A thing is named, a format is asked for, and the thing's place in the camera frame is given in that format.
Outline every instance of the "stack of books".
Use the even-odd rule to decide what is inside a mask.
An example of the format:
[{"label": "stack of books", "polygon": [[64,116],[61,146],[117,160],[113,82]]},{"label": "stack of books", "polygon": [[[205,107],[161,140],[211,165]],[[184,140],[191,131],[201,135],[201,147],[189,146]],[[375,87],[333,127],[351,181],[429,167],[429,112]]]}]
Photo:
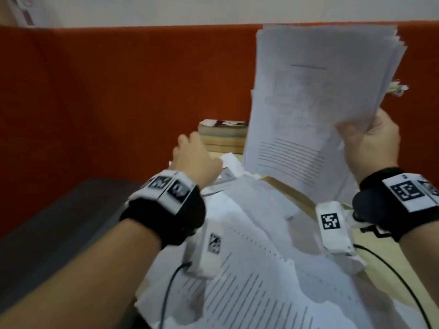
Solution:
[{"label": "stack of books", "polygon": [[198,124],[198,132],[208,151],[244,153],[249,123],[205,119]]}]

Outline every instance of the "white wall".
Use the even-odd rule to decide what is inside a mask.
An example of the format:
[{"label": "white wall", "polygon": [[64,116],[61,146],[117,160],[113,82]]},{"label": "white wall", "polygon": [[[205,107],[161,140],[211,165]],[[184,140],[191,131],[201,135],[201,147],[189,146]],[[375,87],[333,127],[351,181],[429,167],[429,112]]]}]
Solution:
[{"label": "white wall", "polygon": [[439,0],[35,1],[56,27],[439,19]]}]

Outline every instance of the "table surface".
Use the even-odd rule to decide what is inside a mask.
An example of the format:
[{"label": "table surface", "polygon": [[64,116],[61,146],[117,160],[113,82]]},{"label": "table surface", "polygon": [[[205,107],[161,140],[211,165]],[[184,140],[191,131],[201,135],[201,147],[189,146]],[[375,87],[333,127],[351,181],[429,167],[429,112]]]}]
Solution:
[{"label": "table surface", "polygon": [[[212,157],[223,155],[223,153],[213,152],[210,154]],[[242,159],[242,155],[237,154],[235,156],[239,160]],[[288,198],[296,203],[297,206],[299,206],[312,219],[316,219],[314,211],[315,204],[310,199],[276,179],[266,177],[264,180],[287,195]],[[354,230],[353,236],[355,243],[365,246],[381,256],[405,279],[414,294],[418,297],[422,307],[428,315],[432,327],[439,328],[439,309],[420,282],[409,262],[406,260],[399,244],[394,242],[392,238],[378,239],[373,233],[361,233],[359,229]],[[375,256],[363,250],[359,250],[358,254],[367,262],[367,266],[365,270],[360,272],[357,276],[372,282],[376,288],[387,293],[389,296],[403,302],[404,304],[417,308],[407,289],[386,265]]]}]

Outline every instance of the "black wrist strap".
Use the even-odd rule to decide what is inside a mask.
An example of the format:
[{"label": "black wrist strap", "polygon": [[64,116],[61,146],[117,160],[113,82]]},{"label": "black wrist strap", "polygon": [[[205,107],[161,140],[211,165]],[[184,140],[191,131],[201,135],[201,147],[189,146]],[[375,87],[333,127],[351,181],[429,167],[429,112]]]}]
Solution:
[{"label": "black wrist strap", "polygon": [[154,231],[167,245],[181,245],[200,228],[206,216],[206,206],[196,186],[183,206],[173,215],[155,200],[138,198],[129,202],[120,220],[130,218]]},{"label": "black wrist strap", "polygon": [[382,182],[402,173],[401,168],[390,167],[371,174],[360,183],[361,191],[352,201],[359,220],[389,231],[396,242],[416,227],[439,220],[439,207],[410,213]]}]

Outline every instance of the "hand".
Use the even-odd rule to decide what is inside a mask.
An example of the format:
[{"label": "hand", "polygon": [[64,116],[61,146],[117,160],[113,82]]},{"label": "hand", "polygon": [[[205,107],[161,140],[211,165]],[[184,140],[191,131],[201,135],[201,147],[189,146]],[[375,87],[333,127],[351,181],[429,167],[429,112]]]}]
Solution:
[{"label": "hand", "polygon": [[193,132],[189,138],[180,135],[172,155],[169,169],[184,172],[200,190],[214,183],[222,171],[222,160],[210,158],[198,132]]},{"label": "hand", "polygon": [[345,142],[346,161],[358,184],[376,171],[398,166],[399,127],[381,108],[365,133],[350,123],[336,128]]}]

